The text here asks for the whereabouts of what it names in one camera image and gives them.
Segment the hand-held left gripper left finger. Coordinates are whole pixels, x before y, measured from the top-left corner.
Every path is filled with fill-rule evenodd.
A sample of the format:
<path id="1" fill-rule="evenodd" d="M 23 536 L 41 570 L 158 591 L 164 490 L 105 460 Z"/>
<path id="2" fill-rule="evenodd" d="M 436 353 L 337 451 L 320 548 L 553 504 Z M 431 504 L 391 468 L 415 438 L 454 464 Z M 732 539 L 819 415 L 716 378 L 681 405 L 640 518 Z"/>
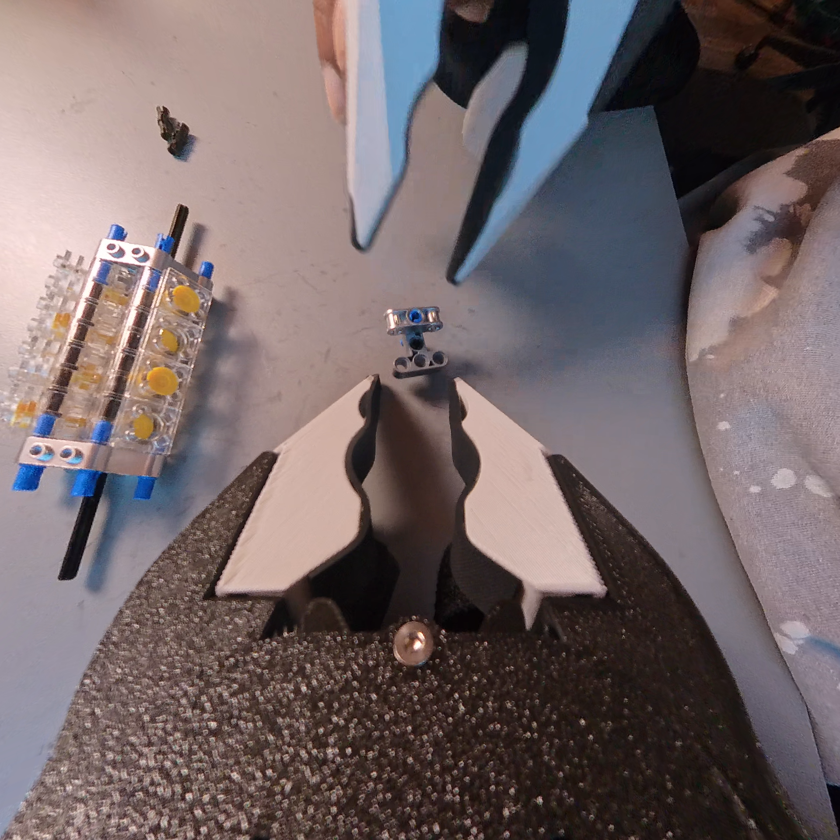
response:
<path id="1" fill-rule="evenodd" d="M 288 597 L 303 586 L 344 617 L 384 617 L 395 562 L 363 489 L 382 386 L 365 379 L 276 448 L 276 462 L 214 585 L 215 596 Z"/>

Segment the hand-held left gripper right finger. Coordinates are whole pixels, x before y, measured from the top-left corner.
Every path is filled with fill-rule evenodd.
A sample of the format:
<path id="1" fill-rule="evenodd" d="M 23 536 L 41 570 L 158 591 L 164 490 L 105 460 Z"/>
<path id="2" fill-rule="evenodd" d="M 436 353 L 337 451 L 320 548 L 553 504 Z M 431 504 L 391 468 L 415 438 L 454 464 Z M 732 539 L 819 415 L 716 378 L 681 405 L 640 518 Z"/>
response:
<path id="1" fill-rule="evenodd" d="M 552 610 L 608 613 L 608 570 L 569 464 L 462 379 L 449 384 L 449 422 L 465 485 L 449 563 L 479 627 L 559 627 Z"/>

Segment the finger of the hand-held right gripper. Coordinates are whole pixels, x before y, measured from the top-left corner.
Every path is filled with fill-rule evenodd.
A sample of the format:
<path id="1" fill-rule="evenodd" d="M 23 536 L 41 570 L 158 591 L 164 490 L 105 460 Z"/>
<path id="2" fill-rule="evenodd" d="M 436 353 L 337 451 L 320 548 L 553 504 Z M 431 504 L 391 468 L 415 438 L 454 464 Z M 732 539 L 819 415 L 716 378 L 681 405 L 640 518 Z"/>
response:
<path id="1" fill-rule="evenodd" d="M 347 1 L 346 171 L 351 238 L 361 251 L 406 168 L 413 111 L 439 60 L 444 1 Z"/>
<path id="2" fill-rule="evenodd" d="M 462 282 L 585 128 L 637 2 L 528 3 L 527 55 L 487 142 L 447 267 Z"/>

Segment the small grey angled beam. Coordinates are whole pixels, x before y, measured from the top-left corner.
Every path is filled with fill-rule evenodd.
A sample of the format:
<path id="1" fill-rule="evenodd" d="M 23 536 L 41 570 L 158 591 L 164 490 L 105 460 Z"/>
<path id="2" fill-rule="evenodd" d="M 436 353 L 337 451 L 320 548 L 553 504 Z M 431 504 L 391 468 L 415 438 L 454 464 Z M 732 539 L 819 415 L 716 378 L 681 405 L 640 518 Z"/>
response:
<path id="1" fill-rule="evenodd" d="M 447 365 L 448 356 L 445 352 L 424 347 L 395 358 L 392 373 L 396 379 L 406 379 L 443 370 Z"/>

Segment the small grey holed beam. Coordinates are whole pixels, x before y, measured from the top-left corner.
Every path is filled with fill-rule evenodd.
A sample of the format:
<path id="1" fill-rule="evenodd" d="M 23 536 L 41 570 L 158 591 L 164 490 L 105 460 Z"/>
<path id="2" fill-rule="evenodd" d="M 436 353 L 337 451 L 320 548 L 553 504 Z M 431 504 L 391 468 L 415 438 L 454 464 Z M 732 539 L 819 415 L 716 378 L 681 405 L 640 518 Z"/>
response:
<path id="1" fill-rule="evenodd" d="M 424 311 L 424 320 L 425 326 L 424 330 L 426 332 L 435 332 L 441 330 L 444 326 L 441 318 L 440 318 L 440 311 L 438 307 L 414 307 L 419 308 Z M 388 335 L 396 336 L 406 334 L 406 332 L 412 327 L 410 324 L 407 313 L 409 310 L 413 308 L 404 308 L 404 309 L 388 309 L 385 312 L 385 325 L 386 325 L 386 332 Z"/>

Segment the transparent brick engine model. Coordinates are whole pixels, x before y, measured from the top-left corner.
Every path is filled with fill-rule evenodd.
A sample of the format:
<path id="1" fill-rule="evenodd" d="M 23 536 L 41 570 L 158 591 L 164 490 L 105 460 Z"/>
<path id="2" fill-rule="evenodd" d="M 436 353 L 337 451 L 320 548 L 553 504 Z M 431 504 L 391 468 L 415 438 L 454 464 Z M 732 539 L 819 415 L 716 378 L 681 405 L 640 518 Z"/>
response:
<path id="1" fill-rule="evenodd" d="M 80 499 L 60 581 L 77 576 L 107 479 L 148 500 L 172 451 L 213 301 L 214 265 L 176 257 L 188 213 L 154 245 L 114 224 L 89 265 L 59 255 L 11 371 L 2 422 L 27 434 L 13 489 L 62 469 Z"/>

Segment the grey desk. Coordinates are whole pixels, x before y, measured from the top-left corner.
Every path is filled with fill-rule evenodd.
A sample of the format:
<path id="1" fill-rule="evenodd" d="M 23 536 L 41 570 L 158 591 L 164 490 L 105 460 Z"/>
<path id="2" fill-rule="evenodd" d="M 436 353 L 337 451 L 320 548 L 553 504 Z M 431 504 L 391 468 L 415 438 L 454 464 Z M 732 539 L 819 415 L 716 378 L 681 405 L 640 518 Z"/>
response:
<path id="1" fill-rule="evenodd" d="M 684 366 L 687 245 L 655 116 L 596 118 L 461 286 L 444 278 L 476 176 L 461 110 L 429 89 L 373 249 L 350 244 L 343 132 L 307 2 L 2 2 L 2 389 L 66 250 L 111 224 L 215 264 L 191 401 L 152 500 L 110 479 L 79 577 L 56 577 L 78 502 L 64 473 L 11 491 L 2 428 L 2 828 L 38 778 L 93 652 L 144 572 L 261 451 L 378 373 L 377 536 L 388 612 L 429 613 L 462 484 L 447 386 L 392 377 L 390 307 L 437 305 L 433 346 L 645 536 L 695 601 L 808 830 L 835 830 L 811 724 L 702 458 Z M 192 135 L 184 160 L 157 124 Z"/>

